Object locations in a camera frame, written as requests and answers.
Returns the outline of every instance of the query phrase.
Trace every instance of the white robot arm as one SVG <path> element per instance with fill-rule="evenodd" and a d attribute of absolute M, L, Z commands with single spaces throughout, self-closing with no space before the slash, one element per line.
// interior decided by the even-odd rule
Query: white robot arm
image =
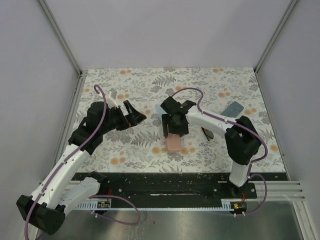
<path fill-rule="evenodd" d="M 237 187 L 245 184 L 248 180 L 251 159 L 258 152 L 261 142 L 248 131 L 230 122 L 236 122 L 257 133 L 249 118 L 241 116 L 239 119 L 235 119 L 210 113 L 210 111 L 205 111 L 207 114 L 203 114 L 197 108 L 196 103 L 187 100 L 180 104 L 171 96 L 161 104 L 161 107 L 167 113 L 162 115 L 164 137 L 168 137 L 168 133 L 180 136 L 188 134 L 188 124 L 197 125 L 218 134 L 225 139 L 228 154 L 233 160 L 229 176 L 230 182 Z M 208 114 L 224 121 L 210 117 Z"/>
<path fill-rule="evenodd" d="M 97 128 L 102 118 L 104 108 L 103 102 L 94 102 L 87 111 L 85 117 L 69 139 L 69 145 L 66 147 L 60 160 L 55 167 L 35 191 L 30 196 L 21 195 L 17 201 L 18 209 L 26 220 L 31 206 L 35 208 L 31 214 L 29 223 L 44 231 L 48 235 L 54 234 L 63 224 L 65 217 L 87 198 L 98 194 L 106 194 L 108 189 L 108 179 L 106 176 L 91 172 L 77 186 L 64 193 L 67 184 L 77 172 L 78 168 L 85 160 L 93 154 L 96 147 L 102 143 L 103 135 L 114 129 L 121 131 L 141 123 L 147 117 L 136 111 L 129 101 L 124 105 L 128 115 L 124 116 L 120 107 L 110 102 L 112 108 L 107 110 L 103 124 L 94 137 L 79 149 L 68 161 L 66 156 L 79 148 L 88 139 L 88 136 Z M 165 137 L 168 133 L 179 134 L 183 136 L 189 133 L 188 124 L 197 125 L 213 133 L 218 134 L 225 139 L 228 154 L 233 160 L 232 170 L 229 177 L 231 183 L 241 187 L 247 181 L 247 173 L 250 160 L 258 152 L 261 143 L 250 133 L 241 130 L 227 121 L 237 122 L 246 128 L 256 132 L 252 123 L 247 117 L 235 119 L 214 114 L 224 119 L 214 119 L 203 114 L 191 101 L 185 101 L 183 104 L 168 97 L 161 107 L 167 114 L 162 115 L 162 127 Z"/>
<path fill-rule="evenodd" d="M 107 194 L 105 189 L 108 188 L 108 179 L 98 172 L 89 173 L 80 184 L 66 193 L 64 191 L 78 168 L 103 142 L 104 134 L 134 127 L 147 118 L 135 110 L 129 101 L 123 103 L 128 115 L 124 115 L 118 106 L 108 108 L 98 130 L 105 104 L 102 101 L 91 104 L 87 116 L 72 133 L 69 145 L 43 183 L 30 196 L 21 195 L 17 200 L 17 207 L 24 220 L 33 207 L 29 223 L 52 235 L 61 227 L 69 212 L 80 203 L 95 194 Z"/>

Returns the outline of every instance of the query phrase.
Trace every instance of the floral patterned surface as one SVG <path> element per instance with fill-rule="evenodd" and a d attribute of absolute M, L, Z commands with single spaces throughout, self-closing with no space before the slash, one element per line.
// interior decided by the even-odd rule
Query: floral patterned surface
<path fill-rule="evenodd" d="M 221 113 L 237 101 L 260 136 L 266 141 L 269 154 L 255 163 L 253 172 L 284 172 L 284 164 L 276 143 L 267 110 L 251 67 L 191 67 L 191 68 L 93 68 L 89 69 L 73 129 L 87 114 L 94 101 L 102 101 L 94 89 L 99 84 L 105 92 L 117 91 L 117 103 L 124 113 L 124 100 L 147 116 L 138 126 L 124 131 L 111 131 L 103 143 L 80 167 L 79 172 L 230 172 L 225 140 L 217 134 L 208 141 L 198 126 L 190 126 L 189 134 L 181 138 L 182 150 L 167 153 L 161 121 L 155 105 L 175 91 L 185 87 L 204 92 L 204 110 Z M 186 90 L 175 96 L 183 102 L 196 102 L 199 93 Z M 256 156 L 264 154 L 261 146 Z"/>

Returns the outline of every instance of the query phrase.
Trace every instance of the gray leaf pattern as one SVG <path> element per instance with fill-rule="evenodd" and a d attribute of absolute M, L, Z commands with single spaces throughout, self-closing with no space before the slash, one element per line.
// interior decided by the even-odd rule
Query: gray leaf pattern
<path fill-rule="evenodd" d="M 93 155 L 79 172 L 230 172 L 230 159 L 225 140 L 215 135 L 207 141 L 198 126 L 190 125 L 189 134 L 181 138 L 182 150 L 167 153 L 162 124 L 155 109 L 177 90 L 193 87 L 204 92 L 202 108 L 223 112 L 237 101 L 241 115 L 251 119 L 267 143 L 268 157 L 255 163 L 253 172 L 284 172 L 281 154 L 263 98 L 251 67 L 164 67 L 164 68 L 92 68 L 87 72 L 73 129 L 87 115 L 92 102 L 102 101 L 93 86 L 100 84 L 105 92 L 117 91 L 116 101 L 123 113 L 122 102 L 130 103 L 147 119 L 124 131 L 111 131 L 103 137 Z M 180 102 L 197 102 L 199 93 L 188 90 L 175 96 Z M 260 147 L 256 157 L 264 154 Z"/>

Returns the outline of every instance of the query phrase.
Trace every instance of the eyeglasses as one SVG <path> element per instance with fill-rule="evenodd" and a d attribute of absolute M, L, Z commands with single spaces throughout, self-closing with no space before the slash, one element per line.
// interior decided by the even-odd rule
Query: eyeglasses
<path fill-rule="evenodd" d="M 206 139 L 208 139 L 208 141 L 214 139 L 214 133 L 212 131 L 209 131 L 209 130 L 203 128 L 203 127 L 202 127 L 202 131 L 203 131 Z"/>

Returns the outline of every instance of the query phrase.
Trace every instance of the white wall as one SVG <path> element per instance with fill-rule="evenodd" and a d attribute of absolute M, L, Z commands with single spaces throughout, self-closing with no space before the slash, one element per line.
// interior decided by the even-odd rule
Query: white wall
<path fill-rule="evenodd" d="M 254 67 L 290 0 L 47 0 L 82 69 Z"/>
<path fill-rule="evenodd" d="M 48 174 L 77 77 L 35 0 L 0 1 L 0 233 L 18 240 L 16 201 Z"/>
<path fill-rule="evenodd" d="M 302 0 L 259 72 L 289 173 L 320 232 L 320 1 Z"/>

